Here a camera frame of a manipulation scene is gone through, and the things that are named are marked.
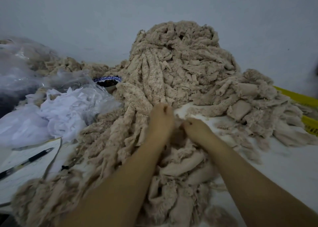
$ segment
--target pen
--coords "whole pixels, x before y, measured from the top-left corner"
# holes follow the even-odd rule
[[[22,167],[26,166],[26,165],[29,165],[31,162],[34,162],[35,160],[38,160],[40,157],[43,157],[45,156],[46,154],[48,154],[50,151],[53,150],[53,147],[49,148],[49,149],[46,149],[44,151],[41,151],[40,153],[34,155],[33,157],[30,157],[28,160],[18,164],[18,165],[15,165],[14,167],[12,168],[9,168],[8,170],[5,170],[3,171],[2,173],[0,173],[0,180],[15,173],[16,171],[18,171],[19,169],[21,169]]]

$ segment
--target white wall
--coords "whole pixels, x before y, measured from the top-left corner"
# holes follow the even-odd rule
[[[318,0],[0,0],[0,34],[114,65],[128,58],[138,30],[194,20],[219,32],[243,70],[317,97],[317,11]]]

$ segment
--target yellow plastic crate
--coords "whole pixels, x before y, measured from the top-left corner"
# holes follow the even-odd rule
[[[289,96],[292,100],[296,101],[299,104],[310,106],[317,108],[318,107],[318,100],[309,96],[301,95],[286,89],[282,89],[279,87],[274,86],[277,90],[281,91],[282,94]],[[303,116],[301,121],[305,124],[305,130],[313,135],[318,136],[318,121],[314,120],[313,118]]]

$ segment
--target hand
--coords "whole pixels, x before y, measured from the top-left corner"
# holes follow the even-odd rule
[[[186,119],[180,126],[189,139],[202,147],[207,147],[213,141],[214,133],[203,121],[195,118]]]
[[[175,128],[175,117],[171,106],[160,103],[153,107],[146,139],[159,141],[165,145]]]

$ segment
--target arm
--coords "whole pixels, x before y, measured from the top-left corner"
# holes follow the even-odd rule
[[[204,148],[247,226],[318,226],[318,215],[257,171],[201,120],[183,123],[188,137]]]
[[[150,115],[145,142],[61,222],[67,226],[133,226],[160,154],[174,129],[171,107],[158,104]]]

